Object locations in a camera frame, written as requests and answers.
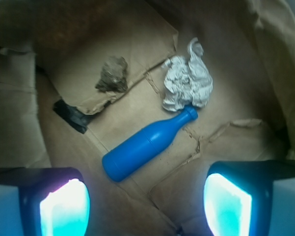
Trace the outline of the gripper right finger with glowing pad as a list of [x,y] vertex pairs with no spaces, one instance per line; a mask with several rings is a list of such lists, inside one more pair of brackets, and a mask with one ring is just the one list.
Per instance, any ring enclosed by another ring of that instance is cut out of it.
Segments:
[[295,236],[295,161],[217,161],[203,204],[214,236]]

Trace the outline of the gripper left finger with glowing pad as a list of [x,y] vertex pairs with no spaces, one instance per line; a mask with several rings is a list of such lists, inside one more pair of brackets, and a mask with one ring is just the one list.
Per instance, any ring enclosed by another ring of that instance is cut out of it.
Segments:
[[0,236],[83,236],[90,196],[75,168],[0,168]]

